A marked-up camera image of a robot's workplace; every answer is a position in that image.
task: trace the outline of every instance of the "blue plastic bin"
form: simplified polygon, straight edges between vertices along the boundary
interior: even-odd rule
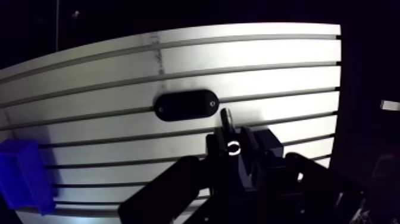
[[[54,210],[51,185],[35,141],[9,139],[0,144],[0,190],[10,209],[33,206],[42,215]]]

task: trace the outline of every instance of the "screw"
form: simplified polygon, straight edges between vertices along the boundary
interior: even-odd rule
[[[74,19],[78,19],[80,12],[78,10],[76,10],[74,13],[72,13],[71,17]]]

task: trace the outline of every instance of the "slatwall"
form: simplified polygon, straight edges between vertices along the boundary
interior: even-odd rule
[[[164,122],[165,92],[210,89],[237,126],[269,127],[285,153],[328,167],[340,85],[340,27],[193,27],[81,46],[0,71],[0,137],[40,143],[57,209],[25,224],[120,223],[118,204],[179,157],[205,154],[204,119]],[[177,220],[207,199],[204,190]]]

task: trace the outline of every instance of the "dark background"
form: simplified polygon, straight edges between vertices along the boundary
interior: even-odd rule
[[[342,26],[342,83],[331,168],[371,189],[375,223],[400,217],[400,101],[396,1],[121,1],[0,2],[0,68],[98,41],[209,24],[297,21]],[[79,11],[78,18],[73,18]],[[376,166],[381,155],[393,159]]]

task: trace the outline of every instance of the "black oval plate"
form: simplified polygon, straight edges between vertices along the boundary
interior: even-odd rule
[[[154,104],[158,118],[166,122],[198,119],[214,115],[220,102],[209,90],[176,92],[159,96]]]

